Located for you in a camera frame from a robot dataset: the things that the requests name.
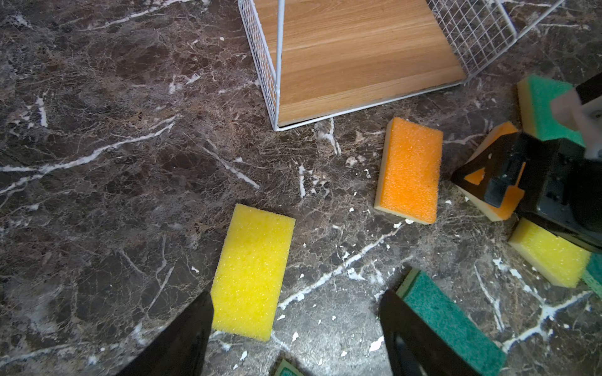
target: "white marble vein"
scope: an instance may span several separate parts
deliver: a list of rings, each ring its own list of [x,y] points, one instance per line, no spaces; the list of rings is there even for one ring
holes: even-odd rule
[[[481,279],[481,275],[479,274],[479,270],[477,269],[477,265],[474,266],[474,272],[477,274],[477,279],[479,280],[481,290],[483,290],[483,293],[485,293],[485,297],[493,306],[495,326],[497,327],[498,331],[503,331],[506,328],[506,326],[504,325],[504,321],[502,321],[501,319],[500,299],[494,299],[489,293],[489,291],[487,291],[487,289],[485,288],[485,284],[483,283],[483,279]]]
[[[106,152],[107,150],[118,149],[121,145],[137,143],[140,141],[145,141],[145,140],[149,140],[151,138],[157,137],[157,136],[161,135],[164,131],[171,130],[171,128],[173,127],[174,124],[175,124],[175,122],[171,122],[169,125],[161,128],[159,131],[156,131],[154,133],[149,133],[145,136],[129,138],[127,140],[119,141],[118,143],[99,147],[98,149],[94,150],[92,152],[92,154],[83,156],[83,157],[78,158],[71,162],[58,163],[58,164],[45,164],[42,166],[32,166],[32,167],[30,167],[30,166],[10,166],[10,165],[2,166],[2,167],[0,167],[1,172],[37,172],[37,174],[30,175],[30,176],[24,176],[24,177],[20,178],[16,182],[1,189],[0,194],[5,194],[7,192],[10,192],[10,191],[16,189],[17,187],[27,184],[28,182],[31,182],[33,180],[41,179],[44,177],[44,175],[51,173],[55,170],[66,170],[68,168],[72,168],[72,167],[90,163],[90,162],[94,161],[96,158],[98,158],[101,154]]]
[[[155,5],[153,7],[148,8],[147,10],[143,10],[143,11],[139,11],[139,12],[135,12],[135,13],[130,13],[130,14],[128,14],[127,16],[125,16],[123,18],[120,18],[120,19],[117,19],[117,20],[113,20],[111,22],[105,22],[105,24],[102,25],[102,26],[96,26],[96,27],[94,27],[94,26],[90,25],[90,26],[88,26],[87,29],[81,29],[80,31],[89,31],[89,30],[104,29],[104,28],[107,28],[107,27],[109,27],[111,25],[117,25],[118,23],[124,23],[124,22],[127,22],[129,20],[133,20],[135,18],[142,17],[142,16],[145,16],[145,15],[150,14],[150,13],[154,13],[154,12],[156,12],[158,10],[167,8],[168,6],[170,6],[170,5],[174,4],[174,3],[177,3],[177,2],[189,2],[189,1],[194,1],[194,0],[166,0],[166,1],[162,2],[160,5]],[[203,4],[204,5],[208,5],[209,4],[209,0],[203,0]]]
[[[384,239],[387,239],[387,238],[390,238],[391,236],[396,235],[400,228],[401,228],[401,226],[400,227],[396,227],[395,230],[393,230],[393,231],[391,231],[389,233],[386,233],[384,235],[381,235],[380,238],[378,238],[377,240],[375,240],[375,242],[372,242],[372,243],[366,245],[364,248],[362,248],[359,251],[359,253],[354,254],[353,256],[351,256],[350,258],[348,258],[345,262],[343,262],[341,265],[339,265],[336,269],[334,269],[334,270],[332,270],[332,271],[330,271],[328,273],[324,273],[313,284],[311,284],[311,285],[307,286],[306,288],[301,289],[300,291],[298,291],[298,292],[290,295],[288,298],[286,298],[280,304],[278,304],[278,307],[280,307],[281,309],[286,309],[290,303],[294,302],[295,300],[298,300],[299,297],[301,297],[301,296],[305,297],[306,294],[309,294],[313,290],[316,290],[317,288],[321,287],[323,284],[325,284],[326,282],[328,282],[333,276],[338,276],[339,274],[341,274],[343,272],[343,270],[346,270],[349,266],[351,266],[351,264],[353,264],[357,260],[362,259],[372,248],[374,248],[377,245],[381,244]]]

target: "orange sponge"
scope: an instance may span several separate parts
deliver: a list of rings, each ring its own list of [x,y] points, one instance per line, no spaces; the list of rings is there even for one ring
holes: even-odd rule
[[[418,223],[437,219],[443,132],[398,117],[386,127],[374,208]]]
[[[473,155],[468,160],[470,161],[470,160],[474,159],[477,155],[481,154],[483,152],[483,150],[487,149],[487,147],[489,147],[489,145],[491,145],[495,140],[497,140],[501,136],[511,134],[511,133],[516,133],[516,132],[518,132],[518,130],[511,122],[506,122],[506,123],[498,125],[494,129],[492,129],[491,132],[489,132],[487,137],[485,137],[485,139],[483,140],[481,145],[479,145],[477,150],[474,151]],[[483,180],[484,177],[485,177],[485,169],[481,168],[480,170],[477,170],[474,173],[471,173],[470,175],[466,175],[464,177],[464,179],[473,184],[479,184],[479,183],[481,183],[481,180]],[[460,190],[491,221],[505,221],[508,218],[510,218],[512,213],[514,213],[514,210],[516,210],[518,203],[520,202],[520,200],[523,198],[523,196],[525,194],[525,192],[518,187],[518,182],[517,182],[516,185],[512,185],[512,186],[508,187],[508,189],[506,190],[506,195],[504,196],[504,199],[501,202],[501,206],[499,208],[496,208],[495,206],[491,206],[488,203],[479,200],[477,197],[466,192],[462,188],[460,188]]]

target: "white wire mesh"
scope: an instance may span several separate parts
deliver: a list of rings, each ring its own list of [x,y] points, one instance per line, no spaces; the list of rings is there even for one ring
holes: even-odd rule
[[[261,91],[267,105],[267,112],[270,116],[272,127],[275,127],[278,123],[276,119],[276,72],[274,71],[274,65],[270,58],[263,30],[261,29],[259,15],[257,14],[257,9],[255,9],[253,0],[238,0],[238,8],[240,9],[244,30],[247,33],[247,39],[251,47],[255,69],[257,70],[259,83],[261,84]]]
[[[516,29],[495,0],[427,2],[468,79],[483,70],[516,41]]]

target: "sponge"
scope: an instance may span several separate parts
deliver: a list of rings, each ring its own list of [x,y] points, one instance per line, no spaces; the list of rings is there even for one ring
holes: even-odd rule
[[[211,287],[214,329],[270,339],[294,225],[293,218],[236,205]]]
[[[397,295],[480,375],[500,372],[506,354],[423,271],[412,269]]]
[[[568,82],[530,75],[520,81],[517,87],[521,120],[525,132],[542,141],[568,138],[585,146],[581,133],[572,131],[557,122],[550,109],[550,102],[572,89],[573,85]]]
[[[581,279],[602,298],[602,254],[592,253]]]
[[[590,252],[521,218],[508,241],[552,285],[577,287]]]
[[[303,374],[286,360],[282,359],[274,376],[303,376]]]
[[[518,132],[518,129],[511,122],[506,122],[498,125],[494,129],[492,129],[491,132],[489,132],[487,137],[485,137],[481,145],[479,145],[477,150],[474,151],[473,155],[468,160],[470,161],[476,158],[477,155],[481,154],[483,150],[487,149],[489,145],[491,145],[495,140],[497,140],[501,136],[516,132]],[[482,168],[481,170],[475,171],[474,173],[467,175],[464,179],[473,184],[479,184],[484,177],[485,169]],[[517,181],[516,185],[508,187],[508,189],[506,190],[506,195],[504,196],[504,199],[501,202],[501,206],[499,208],[496,208],[495,206],[491,206],[488,203],[479,200],[477,197],[473,196],[472,194],[463,190],[462,188],[458,188],[491,221],[505,221],[508,218],[510,218],[512,213],[514,213],[514,210],[516,210],[518,203],[525,194],[525,192],[518,187]]]
[[[443,132],[398,117],[386,127],[374,208],[422,224],[437,219]]]

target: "sponge foam layer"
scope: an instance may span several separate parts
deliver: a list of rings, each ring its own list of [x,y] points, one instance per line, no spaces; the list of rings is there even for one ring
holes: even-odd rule
[[[481,145],[479,145],[477,150],[474,151],[473,155],[468,160],[470,161],[470,160],[476,158],[477,155],[481,154],[485,149],[487,149],[489,147],[489,145],[491,145],[495,140],[497,140],[501,136],[516,133],[516,132],[518,132],[518,130],[511,122],[506,122],[506,123],[496,126],[494,129],[491,130],[491,132],[489,132],[487,137],[485,137],[485,139],[483,140]],[[477,171],[477,172],[480,172],[480,176],[479,176],[480,179],[476,176],[473,176],[473,178],[475,180],[472,181],[470,179],[470,175],[466,176],[464,179],[466,179],[467,181],[469,181],[473,184],[479,184],[480,181],[483,179],[483,176],[485,175],[485,170]],[[514,210],[516,210],[518,203],[523,198],[524,193],[525,193],[522,189],[520,189],[518,187],[518,182],[516,183],[516,185],[509,186],[508,189],[506,190],[506,195],[504,196],[504,199],[502,200],[500,207],[496,208],[495,206],[489,205],[488,203],[479,200],[477,197],[470,194],[468,191],[465,191],[460,187],[458,187],[458,188],[491,221],[505,221],[508,218],[510,218],[510,216],[512,215],[512,213],[514,213]]]
[[[374,208],[434,223],[442,148],[443,132],[394,118],[386,129]]]
[[[581,133],[572,131],[554,119],[550,102],[569,91],[568,82],[530,75],[517,85],[523,130],[542,141],[568,138],[584,146]]]
[[[574,288],[591,253],[521,218],[509,242],[552,285]]]
[[[267,341],[295,219],[237,204],[211,287],[213,327]]]

